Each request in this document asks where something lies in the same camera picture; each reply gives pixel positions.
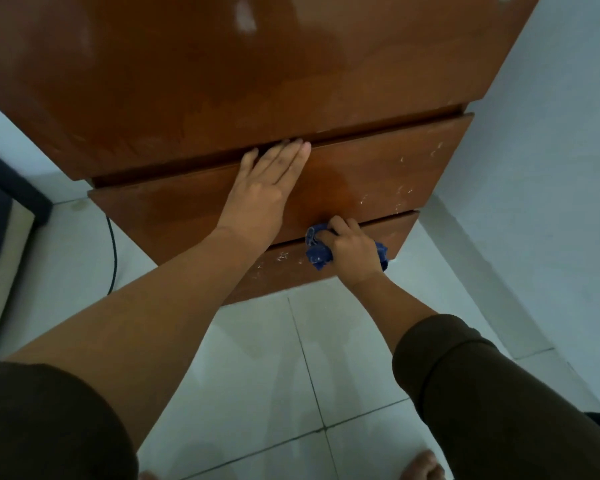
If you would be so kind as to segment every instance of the rag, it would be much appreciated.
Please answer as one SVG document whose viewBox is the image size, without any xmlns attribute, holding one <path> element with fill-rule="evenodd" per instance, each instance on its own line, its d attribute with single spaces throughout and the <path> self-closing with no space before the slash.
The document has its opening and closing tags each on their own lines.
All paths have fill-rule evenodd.
<svg viewBox="0 0 600 480">
<path fill-rule="evenodd" d="M 304 241 L 308 247 L 306 256 L 309 258 L 309 262 L 318 271 L 320 271 L 328 262 L 333 261 L 331 250 L 325 244 L 318 241 L 315 236 L 321 230 L 328 230 L 327 224 L 317 224 L 309 227 L 304 236 Z M 378 250 L 378 257 L 380 258 L 382 270 L 385 271 L 389 266 L 389 259 L 386 258 L 387 247 L 380 242 L 376 242 L 376 249 Z"/>
</svg>

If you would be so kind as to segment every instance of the black cable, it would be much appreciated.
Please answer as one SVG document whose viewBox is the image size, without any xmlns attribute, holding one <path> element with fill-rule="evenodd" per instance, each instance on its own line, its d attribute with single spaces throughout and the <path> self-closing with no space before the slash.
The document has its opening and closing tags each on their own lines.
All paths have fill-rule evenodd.
<svg viewBox="0 0 600 480">
<path fill-rule="evenodd" d="M 111 219 L 107 216 L 107 224 L 109 225 L 109 233 L 111 233 L 111 244 L 113 245 L 113 277 L 111 278 L 111 286 L 109 287 L 110 295 L 113 291 L 113 286 L 116 284 L 116 273 L 118 272 L 118 250 L 116 249 L 116 238 L 113 236 L 113 227 L 111 227 Z"/>
</svg>

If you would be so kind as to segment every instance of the hand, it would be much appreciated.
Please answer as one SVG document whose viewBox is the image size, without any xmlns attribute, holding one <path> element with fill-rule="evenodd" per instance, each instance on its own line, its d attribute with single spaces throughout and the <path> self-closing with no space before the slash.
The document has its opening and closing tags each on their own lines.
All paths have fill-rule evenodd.
<svg viewBox="0 0 600 480">
<path fill-rule="evenodd" d="M 376 243 L 362 232 L 353 219 L 336 216 L 329 221 L 328 230 L 320 231 L 316 237 L 333 253 L 333 265 L 340 281 L 352 290 L 354 286 L 377 275 L 384 276 Z"/>
<path fill-rule="evenodd" d="M 258 150 L 245 153 L 216 230 L 231 231 L 262 254 L 280 231 L 287 198 L 310 153 L 311 143 L 301 139 L 275 145 L 255 166 Z"/>
</svg>

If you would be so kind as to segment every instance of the white wall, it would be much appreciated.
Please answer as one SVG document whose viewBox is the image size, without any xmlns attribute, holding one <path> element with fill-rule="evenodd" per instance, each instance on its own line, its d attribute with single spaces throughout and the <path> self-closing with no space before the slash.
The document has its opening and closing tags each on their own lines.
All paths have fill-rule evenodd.
<svg viewBox="0 0 600 480">
<path fill-rule="evenodd" d="M 74 182 L 0 112 L 0 158 L 54 203 L 86 196 L 89 185 Z"/>
<path fill-rule="evenodd" d="M 600 0 L 541 0 L 436 193 L 600 399 Z"/>
</svg>

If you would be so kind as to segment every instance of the glossy wood surface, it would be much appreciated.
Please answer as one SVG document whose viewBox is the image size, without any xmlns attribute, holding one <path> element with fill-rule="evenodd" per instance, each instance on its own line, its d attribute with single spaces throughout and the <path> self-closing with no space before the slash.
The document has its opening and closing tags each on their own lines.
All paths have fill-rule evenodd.
<svg viewBox="0 0 600 480">
<path fill-rule="evenodd" d="M 388 248 L 388 258 L 394 259 L 417 219 L 417 212 L 408 212 L 362 227 L 373 240 L 382 242 Z M 306 283 L 325 280 L 335 275 L 333 266 L 329 264 L 320 271 L 316 270 L 307 260 L 305 251 L 304 241 L 268 249 L 248 270 L 224 304 L 229 305 Z"/>
<path fill-rule="evenodd" d="M 274 243 L 301 238 L 336 214 L 366 222 L 423 207 L 471 120 L 465 115 L 314 148 Z M 161 264 L 213 230 L 237 171 L 232 164 L 89 196 Z"/>
<path fill-rule="evenodd" d="M 537 0 L 0 0 L 0 109 L 72 178 L 485 94 Z"/>
</svg>

